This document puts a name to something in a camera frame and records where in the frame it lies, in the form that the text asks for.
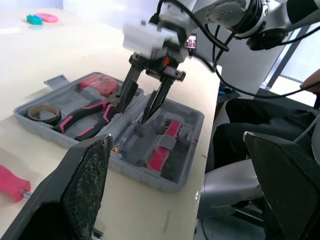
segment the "gray tool case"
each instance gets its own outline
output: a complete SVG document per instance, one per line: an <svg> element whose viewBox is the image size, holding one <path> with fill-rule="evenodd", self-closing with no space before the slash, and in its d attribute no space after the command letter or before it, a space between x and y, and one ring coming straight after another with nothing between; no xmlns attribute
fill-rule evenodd
<svg viewBox="0 0 320 240"><path fill-rule="evenodd" d="M74 110L88 105L93 100L106 99L94 88L86 87L83 90L79 88L81 81L92 75L100 74L102 73L93 72L73 82L69 82L63 75L45 81L53 91L17 107L14 110L14 115L18 123L49 141L65 148L72 147L78 143L75 137L95 125L98 119L102 118L102 112L84 117L64 134L53 130L52 125L28 119L27 112L36 105L53 105L59 108L61 118L64 119ZM118 84L116 94L119 94L123 81L118 79L116 81ZM111 134L114 143L116 143L117 138L144 110L148 99L149 96L145 96L144 91L138 88L125 113L123 115L116 114L98 135ZM164 135L164 127L171 121L177 121L181 124L176 138ZM180 191L189 176L203 121L204 115L201 112L166 99L161 108L145 124L134 127L134 132L128 138L121 153L111 152L109 167L156 189L165 192ZM158 147L170 150L169 157L160 173L147 167L148 161Z"/></svg>

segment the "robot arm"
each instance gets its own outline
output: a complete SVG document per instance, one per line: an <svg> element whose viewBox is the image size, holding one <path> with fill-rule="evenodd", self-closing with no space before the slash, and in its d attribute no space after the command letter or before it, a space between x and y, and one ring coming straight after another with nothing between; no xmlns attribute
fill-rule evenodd
<svg viewBox="0 0 320 240"><path fill-rule="evenodd" d="M143 70L161 84L147 103L143 124L162 105L174 81L183 81L186 73L177 70L189 52L184 48L198 26L174 1L160 0L157 14L147 23L127 24L123 29L123 47L135 51L131 69L121 89L119 111L123 113L138 88ZM178 0L201 25L217 23L235 38L243 39L251 50L278 46L294 29L320 22L320 0ZM245 22L239 24L243 17Z"/></svg>

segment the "tape roll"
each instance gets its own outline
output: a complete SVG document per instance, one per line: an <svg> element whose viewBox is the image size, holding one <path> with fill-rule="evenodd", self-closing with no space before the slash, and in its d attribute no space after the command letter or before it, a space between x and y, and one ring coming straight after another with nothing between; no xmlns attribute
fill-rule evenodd
<svg viewBox="0 0 320 240"><path fill-rule="evenodd" d="M53 117L48 119L40 119L39 115L42 111L48 111L54 114ZM61 120L61 111L53 105L37 105L29 108L26 117L32 121L42 122L55 126Z"/></svg>

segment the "black cable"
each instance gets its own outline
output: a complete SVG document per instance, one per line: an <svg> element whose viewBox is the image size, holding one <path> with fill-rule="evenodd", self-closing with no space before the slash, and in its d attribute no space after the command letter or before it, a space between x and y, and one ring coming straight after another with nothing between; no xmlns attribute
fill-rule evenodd
<svg viewBox="0 0 320 240"><path fill-rule="evenodd" d="M172 3L176 5L177 7L181 8L188 16L194 21L194 23L200 28L200 30L203 32L203 34L209 39L210 42L215 44L218 48L220 48L222 51L228 52L230 48L228 48L222 41L217 39L215 36L213 36L211 33L209 33L206 28L201 24L199 19L181 2L178 0L160 0L156 9L156 14L159 16L161 11L161 6L163 3Z"/></svg>
<svg viewBox="0 0 320 240"><path fill-rule="evenodd" d="M205 229L204 229L204 219L203 218L201 219L201 228L202 228L202 232L203 232L205 240L209 240L209 238L205 232Z"/></svg>
<svg viewBox="0 0 320 240"><path fill-rule="evenodd" d="M210 33L210 29L209 29L209 26L208 26L208 23L206 23L204 25L205 29ZM216 29L215 29L215 33L214 33L214 37L217 38L218 37L218 34L219 34L219 30L220 30L220 25L216 26ZM215 62L215 58L216 58L216 45L213 44L213 47L212 47L212 63Z"/></svg>
<svg viewBox="0 0 320 240"><path fill-rule="evenodd" d="M250 13L253 10L254 7L254 3L256 0L251 0L250 4L248 6L247 11L245 12L244 16L242 17L242 19L240 20L240 22L237 24L236 28L232 31L232 33L229 35L229 37L226 39L226 41L224 42L224 45L228 46L228 44L231 42L231 40L234 38L234 36L237 34L237 32L242 28L242 26L244 25L244 23L246 23L246 21L248 20L248 18L250 17ZM221 58L223 54L223 51L219 51L219 53L217 54L215 61L213 62L213 67L214 69L217 69L217 65L218 62Z"/></svg>
<svg viewBox="0 0 320 240"><path fill-rule="evenodd" d="M246 95L249 95L249 96L252 96L252 97L256 97L256 98L260 98L260 99L281 99L281 98L285 98L287 96L290 96L290 95L293 95L293 94L297 94L297 93L300 93L300 92L303 92L305 90L308 90L308 89L311 89L317 85L320 84L320 81L317 81L309 86L305 86L305 87L302 87L301 89L299 90L296 90L296 91L293 91L293 92L289 92L289 93L286 93L286 94L283 94L283 95L277 95L277 96L267 96L267 95L259 95L259 94L253 94L251 92L247 92L247 91L244 91L244 90L241 90L237 87L234 87L232 85L230 85L229 83L227 83L223 77L220 75L220 73L213 67L211 66L211 64L201 55L197 54L196 52L192 52L191 53L191 56L192 57L195 57L197 59L200 59L213 73L216 73L216 75L218 76L218 78L220 79L221 82L223 82L227 87L229 88L232 88L240 93L243 93L243 94L246 94Z"/></svg>
<svg viewBox="0 0 320 240"><path fill-rule="evenodd" d="M280 44L278 44L278 46L283 46L283 45L292 44L292 43L301 41L302 39L305 39L305 38L309 37L310 35L314 34L315 32L317 32L319 30L320 30L320 26L316 27L312 31L310 31L310 32L308 32L308 33L306 33L306 34L304 34L302 36L299 36L299 37L297 37L295 39L292 39L290 41L281 42Z"/></svg>
<svg viewBox="0 0 320 240"><path fill-rule="evenodd" d="M181 2L177 1L177 0L160 0L159 3L158 3L158 6L157 6L157 10L156 10L156 14L159 16L160 15L160 12L161 12L161 7L162 7L162 4L163 3L166 3L166 2L169 2L169 3L172 3L174 5L176 5L177 7L181 8L186 14L188 14L188 16L194 21L194 23L201 29L201 31L203 32L203 34L209 39L210 42L212 42L214 45L216 45L218 48L220 48L220 51L217 55L217 57L215 58L214 62L213 62L213 66L210 65L210 63L202 56L196 54L195 52L191 52L190 55L193 56L193 57L196 57L198 59L200 59L202 62L204 62L208 68L213 72L213 73L216 73L217 76L219 77L220 81L223 82L227 87L229 88L232 88L240 93L243 93L243 94L246 94L246 95L249 95L249 96L252 96L252 97L256 97L256 98L261 98L261 99L280 99L280 98L285 98L287 96L290 96L290 95L293 95L293 94L297 94L297 93L300 93L300 92L303 92L307 89L310 89L310 88L313 88L317 85L320 84L320 81L314 83L314 84L311 84L309 86L306 86L306 87L302 87L301 89L299 90L296 90L296 91L293 91L293 92L289 92L287 94L283 94L283 95L277 95L277 96L266 96L266 95L259 95L259 94L253 94L251 92L247 92L247 91L244 91L244 90L241 90L237 87L234 87L232 86L231 84L227 83L223 78L222 76L220 75L220 73L217 71L217 64L218 64L218 61L221 57L221 55L223 54L223 51L227 52L230 50L230 48L228 47L228 44L230 43L230 41L234 38L234 36L237 34L237 32L239 31L239 29L243 26L243 24L247 21L247 19L250 17L250 13L253 9L253 6L254 6L254 2L257 1L257 0L251 0L250 1L250 4L248 6L248 9L247 11L245 12L243 18L241 19L241 21L239 22L239 24L236 26L236 28L232 31L232 33L230 34L230 36L227 38L227 40L222 43L219 39L217 39L217 37L213 36L210 31L208 31L207 29L208 26L207 26L207 29L201 24L201 22L197 19L197 17L186 7L184 6ZM319 27L316 27L314 30L306 33L305 35L303 36L300 36L300 37L297 37L296 39L293 39L293 40L290 40L290 41L287 41L287 42L282 42L279 44L279 46L281 45L287 45L287 44L291 44L291 43L294 43L294 42L297 42L297 41L300 41L312 34L314 34L315 32L319 31L320 30L320 26Z"/></svg>

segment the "table surface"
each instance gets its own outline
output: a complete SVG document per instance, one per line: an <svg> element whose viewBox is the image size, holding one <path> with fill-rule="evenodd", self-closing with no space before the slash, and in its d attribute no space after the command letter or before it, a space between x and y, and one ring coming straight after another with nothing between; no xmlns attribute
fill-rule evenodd
<svg viewBox="0 0 320 240"><path fill-rule="evenodd" d="M59 22L28 24L26 15L37 12L54 14ZM91 72L124 80L132 52L122 48L121 31L59 9L0 12L0 18L0 164L35 189L67 149L18 125L14 108L49 93L43 81L61 74L71 81ZM173 84L168 98L205 115L188 181L180 192L165 193L109 170L95 225L105 240L193 239L219 80L196 59L179 69L186 78ZM138 83L146 94L160 85L144 73ZM0 194L0 237L25 202L13 203Z"/></svg>

